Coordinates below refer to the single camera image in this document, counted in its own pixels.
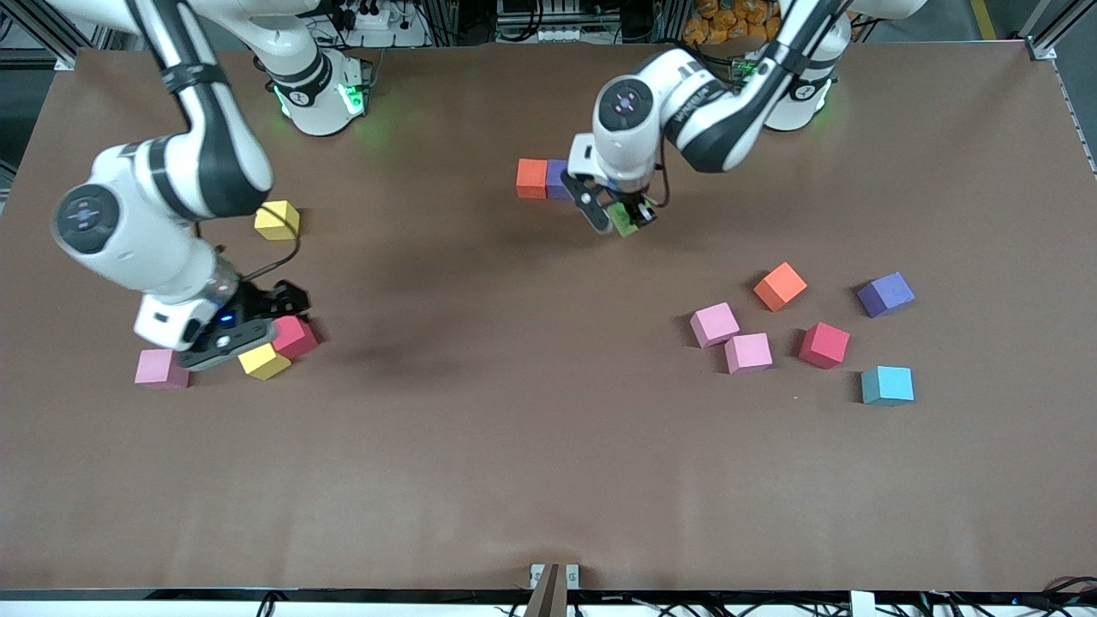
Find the pink foam block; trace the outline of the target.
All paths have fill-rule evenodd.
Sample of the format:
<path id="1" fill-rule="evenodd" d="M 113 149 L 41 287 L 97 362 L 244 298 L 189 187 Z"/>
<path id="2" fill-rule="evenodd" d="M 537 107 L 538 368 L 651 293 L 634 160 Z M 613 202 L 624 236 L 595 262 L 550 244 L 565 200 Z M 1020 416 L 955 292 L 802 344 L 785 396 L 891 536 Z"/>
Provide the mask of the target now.
<path id="1" fill-rule="evenodd" d="M 691 315 L 689 324 L 698 347 L 702 349 L 730 341 L 740 333 L 740 324 L 726 302 L 698 308 Z"/>
<path id="2" fill-rule="evenodd" d="M 134 383 L 138 386 L 176 390 L 189 388 L 189 371 L 177 360 L 173 349 L 145 349 L 136 367 Z"/>
<path id="3" fill-rule="evenodd" d="M 723 346 L 730 374 L 751 374 L 773 364 L 767 333 L 740 333 Z"/>

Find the red foam block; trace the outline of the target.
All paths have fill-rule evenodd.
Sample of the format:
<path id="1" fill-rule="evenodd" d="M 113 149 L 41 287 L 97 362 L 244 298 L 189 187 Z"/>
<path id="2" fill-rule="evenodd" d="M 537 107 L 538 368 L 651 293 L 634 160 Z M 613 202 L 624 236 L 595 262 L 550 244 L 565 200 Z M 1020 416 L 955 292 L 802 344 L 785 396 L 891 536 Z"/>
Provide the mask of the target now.
<path id="1" fill-rule="evenodd" d="M 806 330 L 798 357 L 818 368 L 835 368 L 845 361 L 850 339 L 850 332 L 819 321 Z"/>
<path id="2" fill-rule="evenodd" d="M 272 325 L 275 330 L 272 347 L 289 360 L 312 352 L 319 344 L 309 322 L 301 316 L 281 316 L 272 321 Z"/>

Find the yellow foam block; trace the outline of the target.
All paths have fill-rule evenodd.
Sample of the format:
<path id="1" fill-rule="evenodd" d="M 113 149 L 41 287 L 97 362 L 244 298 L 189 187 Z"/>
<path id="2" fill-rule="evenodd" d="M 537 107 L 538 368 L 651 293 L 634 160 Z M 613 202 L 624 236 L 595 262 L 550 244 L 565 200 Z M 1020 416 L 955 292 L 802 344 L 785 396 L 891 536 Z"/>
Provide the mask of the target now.
<path id="1" fill-rule="evenodd" d="M 252 218 L 252 228 L 267 242 L 296 242 L 301 215 L 289 201 L 267 201 Z"/>
<path id="2" fill-rule="evenodd" d="M 267 343 L 237 356 L 246 375 L 267 381 L 291 366 L 291 360 Z"/>

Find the white power strip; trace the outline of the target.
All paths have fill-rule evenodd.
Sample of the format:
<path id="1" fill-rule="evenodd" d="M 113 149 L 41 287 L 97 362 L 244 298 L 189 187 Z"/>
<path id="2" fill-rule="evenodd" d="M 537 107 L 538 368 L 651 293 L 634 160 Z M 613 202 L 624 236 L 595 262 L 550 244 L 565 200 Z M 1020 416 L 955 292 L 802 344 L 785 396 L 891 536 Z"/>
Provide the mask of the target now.
<path id="1" fill-rule="evenodd" d="M 333 24 L 344 33 L 387 31 L 402 23 L 403 16 L 393 0 L 333 0 Z"/>
<path id="2" fill-rule="evenodd" d="M 546 25 L 542 24 L 533 34 L 525 38 L 525 29 L 505 30 L 497 36 L 497 42 L 508 43 L 514 38 L 518 44 L 557 44 L 557 43 L 586 43 L 591 45 L 614 45 L 620 43 L 618 24 L 611 23 L 608 27 L 598 24 L 579 25 Z"/>

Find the bag of orange items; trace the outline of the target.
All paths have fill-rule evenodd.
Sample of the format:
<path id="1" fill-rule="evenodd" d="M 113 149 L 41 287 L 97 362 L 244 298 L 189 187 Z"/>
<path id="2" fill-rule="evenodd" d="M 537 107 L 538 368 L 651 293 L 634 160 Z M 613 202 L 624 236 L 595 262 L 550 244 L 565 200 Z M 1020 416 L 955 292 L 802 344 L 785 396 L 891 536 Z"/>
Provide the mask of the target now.
<path id="1" fill-rule="evenodd" d="M 781 0 L 694 0 L 681 40 L 690 45 L 774 40 L 781 25 Z"/>

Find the light blue foam block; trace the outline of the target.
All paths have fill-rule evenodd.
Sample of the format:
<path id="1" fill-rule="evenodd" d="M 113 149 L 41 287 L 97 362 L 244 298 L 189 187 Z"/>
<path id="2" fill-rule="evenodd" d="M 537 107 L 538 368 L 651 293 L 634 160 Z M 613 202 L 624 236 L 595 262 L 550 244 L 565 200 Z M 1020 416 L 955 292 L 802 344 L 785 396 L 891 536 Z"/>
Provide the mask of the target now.
<path id="1" fill-rule="evenodd" d="M 900 406 L 915 402 L 913 372 L 908 367 L 877 366 L 860 375 L 861 402 Z"/>

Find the small metal bracket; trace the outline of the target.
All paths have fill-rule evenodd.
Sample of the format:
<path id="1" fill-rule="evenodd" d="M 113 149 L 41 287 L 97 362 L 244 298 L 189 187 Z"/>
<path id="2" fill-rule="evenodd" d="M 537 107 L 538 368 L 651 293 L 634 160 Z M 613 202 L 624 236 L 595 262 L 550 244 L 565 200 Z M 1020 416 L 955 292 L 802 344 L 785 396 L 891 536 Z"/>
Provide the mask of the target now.
<path id="1" fill-rule="evenodd" d="M 536 588 L 538 582 L 544 572 L 548 569 L 545 563 L 533 563 L 529 566 L 529 585 L 530 590 Z M 580 590 L 580 566 L 579 565 L 557 565 L 557 574 L 559 577 L 565 579 L 566 588 L 568 590 Z"/>

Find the brown post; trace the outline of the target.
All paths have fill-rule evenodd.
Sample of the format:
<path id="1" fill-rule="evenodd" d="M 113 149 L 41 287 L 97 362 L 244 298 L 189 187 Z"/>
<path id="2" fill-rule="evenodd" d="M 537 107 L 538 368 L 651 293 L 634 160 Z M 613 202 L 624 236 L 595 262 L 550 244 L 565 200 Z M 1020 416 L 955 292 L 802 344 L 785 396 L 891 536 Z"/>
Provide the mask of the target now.
<path id="1" fill-rule="evenodd" d="M 530 601 L 525 603 L 524 617 L 567 617 L 569 609 L 566 566 L 542 566 L 538 573 Z"/>

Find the aluminium frame post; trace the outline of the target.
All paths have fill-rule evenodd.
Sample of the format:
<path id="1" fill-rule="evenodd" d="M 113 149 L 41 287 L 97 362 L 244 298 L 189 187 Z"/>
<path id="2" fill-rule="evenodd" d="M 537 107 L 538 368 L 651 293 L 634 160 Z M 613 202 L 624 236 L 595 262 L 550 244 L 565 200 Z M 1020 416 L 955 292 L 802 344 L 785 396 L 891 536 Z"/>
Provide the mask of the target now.
<path id="1" fill-rule="evenodd" d="M 1097 10 L 1097 0 L 1037 0 L 1034 10 L 1018 31 L 1034 60 L 1058 58 L 1055 45 Z"/>

